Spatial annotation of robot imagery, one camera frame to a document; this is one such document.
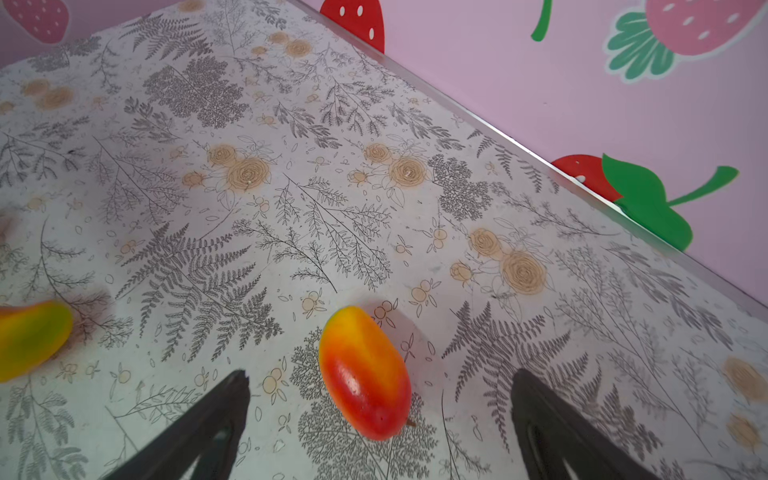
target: pink strawberry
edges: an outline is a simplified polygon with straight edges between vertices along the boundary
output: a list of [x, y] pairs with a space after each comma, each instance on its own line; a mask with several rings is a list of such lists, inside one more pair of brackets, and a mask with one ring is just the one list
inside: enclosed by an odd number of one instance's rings
[[701, 55], [725, 45], [760, 13], [766, 0], [647, 0], [648, 26], [680, 55]]
[[43, 43], [59, 43], [69, 25], [69, 10], [61, 0], [2, 0], [8, 14]]

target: pink wall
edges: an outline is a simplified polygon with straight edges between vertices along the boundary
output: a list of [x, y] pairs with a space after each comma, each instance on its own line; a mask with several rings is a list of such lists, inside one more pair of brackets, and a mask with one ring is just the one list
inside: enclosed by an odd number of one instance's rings
[[[642, 0], [589, 8], [554, 0], [541, 43], [530, 38], [541, 0], [380, 1], [388, 56], [549, 161], [606, 153], [653, 170], [669, 198], [699, 187], [718, 165], [738, 168], [731, 185], [675, 209], [694, 230], [687, 252], [768, 302], [768, 21], [716, 55], [628, 84], [607, 73], [604, 45], [617, 17]], [[172, 3], [66, 2], [67, 39]], [[319, 9], [322, 0], [307, 3]], [[0, 65], [40, 52], [16, 24], [5, 26], [8, 18], [0, 22]]]

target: table surface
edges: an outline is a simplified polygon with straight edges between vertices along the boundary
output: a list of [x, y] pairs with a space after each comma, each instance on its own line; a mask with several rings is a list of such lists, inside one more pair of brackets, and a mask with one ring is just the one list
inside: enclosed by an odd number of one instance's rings
[[[235, 480], [524, 478], [521, 367], [665, 480], [768, 472], [763, 321], [290, 3], [11, 65], [0, 112], [0, 301], [75, 317], [0, 386], [2, 478], [100, 478], [238, 368]], [[350, 304], [409, 370], [388, 442], [320, 381]]]

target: strawberry illustration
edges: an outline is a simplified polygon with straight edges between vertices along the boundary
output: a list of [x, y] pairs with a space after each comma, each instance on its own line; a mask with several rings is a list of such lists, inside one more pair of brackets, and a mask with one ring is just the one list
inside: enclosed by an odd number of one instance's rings
[[646, 0], [645, 12], [617, 20], [606, 45], [613, 55], [608, 69], [629, 81], [666, 74], [682, 58], [733, 43], [759, 22], [766, 5], [768, 0]]
[[646, 167], [603, 155], [568, 155], [552, 162], [590, 190], [617, 204], [632, 220], [646, 227], [678, 250], [694, 239], [688, 222], [672, 207], [685, 204], [728, 185], [739, 174], [733, 167], [718, 167], [701, 187], [673, 200], [661, 179]]
[[3, 0], [8, 15], [43, 43], [59, 43], [69, 25], [69, 10], [61, 0]]
[[384, 17], [379, 0], [325, 0], [320, 13], [384, 53]]

